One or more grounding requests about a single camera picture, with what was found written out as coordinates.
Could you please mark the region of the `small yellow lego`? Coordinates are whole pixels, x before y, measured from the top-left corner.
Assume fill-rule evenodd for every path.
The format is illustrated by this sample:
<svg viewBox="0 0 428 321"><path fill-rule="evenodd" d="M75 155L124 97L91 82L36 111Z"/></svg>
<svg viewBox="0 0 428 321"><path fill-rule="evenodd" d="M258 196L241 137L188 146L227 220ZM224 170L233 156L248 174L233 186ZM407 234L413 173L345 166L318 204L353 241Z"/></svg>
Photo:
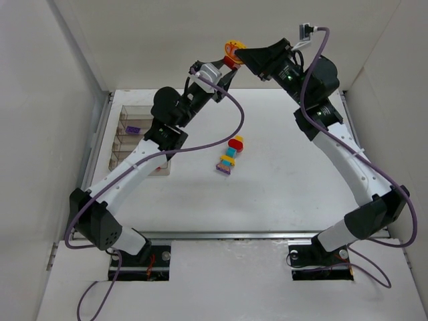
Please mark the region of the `small yellow lego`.
<svg viewBox="0 0 428 321"><path fill-rule="evenodd" d="M229 40L224 45L225 55L237 64L240 64L241 60L237 57L236 51L239 49L246 49L246 48L247 48L246 45L236 40Z"/></svg>

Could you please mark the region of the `red rounded lego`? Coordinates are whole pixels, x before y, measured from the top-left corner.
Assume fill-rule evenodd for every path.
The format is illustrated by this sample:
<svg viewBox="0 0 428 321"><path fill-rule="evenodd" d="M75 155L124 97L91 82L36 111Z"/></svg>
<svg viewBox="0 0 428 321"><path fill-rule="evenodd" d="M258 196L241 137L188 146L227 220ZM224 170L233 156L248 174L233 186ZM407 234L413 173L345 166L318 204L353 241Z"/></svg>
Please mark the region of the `red rounded lego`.
<svg viewBox="0 0 428 321"><path fill-rule="evenodd" d="M244 144L242 141L232 138L228 141L229 148L233 148L237 151L237 153L240 153L244 150Z"/></svg>

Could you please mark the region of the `yellow lego plate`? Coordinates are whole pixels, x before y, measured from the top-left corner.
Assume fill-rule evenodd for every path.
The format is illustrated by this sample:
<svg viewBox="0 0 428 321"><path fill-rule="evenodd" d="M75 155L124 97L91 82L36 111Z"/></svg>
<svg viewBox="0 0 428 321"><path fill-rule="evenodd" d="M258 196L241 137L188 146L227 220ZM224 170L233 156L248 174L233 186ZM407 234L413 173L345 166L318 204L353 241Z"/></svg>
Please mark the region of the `yellow lego plate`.
<svg viewBox="0 0 428 321"><path fill-rule="evenodd" d="M233 157L230 157L227 155L221 155L220 161L225 166L228 166L228 167L234 167L235 166L235 159Z"/></svg>

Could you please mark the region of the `purple tan lego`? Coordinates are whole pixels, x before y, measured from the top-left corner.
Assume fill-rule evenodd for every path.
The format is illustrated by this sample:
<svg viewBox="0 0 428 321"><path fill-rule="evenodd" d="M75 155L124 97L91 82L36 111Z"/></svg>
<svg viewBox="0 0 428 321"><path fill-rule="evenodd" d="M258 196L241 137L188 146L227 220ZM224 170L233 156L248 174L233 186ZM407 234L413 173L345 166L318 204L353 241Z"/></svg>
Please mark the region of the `purple tan lego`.
<svg viewBox="0 0 428 321"><path fill-rule="evenodd" d="M223 162L217 163L215 169L223 174L230 175L231 174L231 166L224 164Z"/></svg>

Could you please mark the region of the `purple lego plate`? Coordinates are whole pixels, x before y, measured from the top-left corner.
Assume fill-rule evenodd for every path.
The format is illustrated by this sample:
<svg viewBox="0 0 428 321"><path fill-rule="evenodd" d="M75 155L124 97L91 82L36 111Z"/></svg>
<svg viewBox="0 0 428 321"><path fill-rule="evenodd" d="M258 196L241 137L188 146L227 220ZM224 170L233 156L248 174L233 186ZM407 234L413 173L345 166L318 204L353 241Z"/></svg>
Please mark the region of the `purple lego plate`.
<svg viewBox="0 0 428 321"><path fill-rule="evenodd" d="M139 127L135 127L135 126L127 126L125 129L125 132L127 134L135 134L135 135L139 135L141 131L141 128Z"/></svg>

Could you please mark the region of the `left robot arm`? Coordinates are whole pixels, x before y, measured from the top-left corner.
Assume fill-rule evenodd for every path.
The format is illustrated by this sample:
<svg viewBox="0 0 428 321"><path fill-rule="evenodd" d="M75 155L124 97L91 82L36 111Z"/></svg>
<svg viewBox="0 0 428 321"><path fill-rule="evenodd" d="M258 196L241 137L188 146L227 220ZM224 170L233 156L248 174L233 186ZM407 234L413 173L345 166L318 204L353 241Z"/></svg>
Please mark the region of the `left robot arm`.
<svg viewBox="0 0 428 321"><path fill-rule="evenodd" d="M220 102L228 95L239 64L224 57L216 62L195 62L183 92L172 87L156 91L151 108L152 123L135 149L106 177L87 190L70 195L70 216L66 229L83 235L91 247L112 249L143 261L151 242L135 229L123 227L116 219L127 196L149 174L166 164L175 154L186 152L188 135L183 128L210 100Z"/></svg>

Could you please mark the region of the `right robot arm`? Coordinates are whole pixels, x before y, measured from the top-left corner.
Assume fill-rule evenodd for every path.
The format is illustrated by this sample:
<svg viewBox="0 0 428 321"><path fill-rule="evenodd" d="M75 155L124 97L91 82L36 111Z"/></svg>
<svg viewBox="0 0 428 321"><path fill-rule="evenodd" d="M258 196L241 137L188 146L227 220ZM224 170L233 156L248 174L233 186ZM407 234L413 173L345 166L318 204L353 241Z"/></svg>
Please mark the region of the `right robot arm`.
<svg viewBox="0 0 428 321"><path fill-rule="evenodd" d="M339 85L336 66L319 55L303 70L292 61L294 51L286 39L269 47L237 49L235 55L261 80L275 80L299 104L294 113L299 129L330 159L358 205L310 244L290 246L292 266L329 265L349 243L395 222L409 192L374 169L331 104L329 96Z"/></svg>

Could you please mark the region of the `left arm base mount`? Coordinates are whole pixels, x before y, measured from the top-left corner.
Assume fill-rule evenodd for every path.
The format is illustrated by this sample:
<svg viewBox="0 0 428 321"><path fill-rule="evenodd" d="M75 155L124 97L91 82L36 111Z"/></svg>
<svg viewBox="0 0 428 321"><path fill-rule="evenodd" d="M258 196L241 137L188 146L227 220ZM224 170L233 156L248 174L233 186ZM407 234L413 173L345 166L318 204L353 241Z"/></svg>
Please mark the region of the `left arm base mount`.
<svg viewBox="0 0 428 321"><path fill-rule="evenodd" d="M155 242L151 246L146 259L141 262L134 256L121 251L122 265L119 269L117 281L122 282L167 282L170 276L171 243ZM118 270L118 256L110 258L108 280L114 279Z"/></svg>

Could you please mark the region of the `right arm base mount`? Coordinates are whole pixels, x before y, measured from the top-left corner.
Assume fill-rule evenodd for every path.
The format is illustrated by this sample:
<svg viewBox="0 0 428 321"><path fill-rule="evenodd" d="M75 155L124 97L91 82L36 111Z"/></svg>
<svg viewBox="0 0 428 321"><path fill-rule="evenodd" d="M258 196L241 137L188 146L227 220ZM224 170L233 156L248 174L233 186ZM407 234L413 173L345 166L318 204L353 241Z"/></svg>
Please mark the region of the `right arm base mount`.
<svg viewBox="0 0 428 321"><path fill-rule="evenodd" d="M286 261L294 281L354 280L346 246L325 252L314 245L291 244L288 251Z"/></svg>

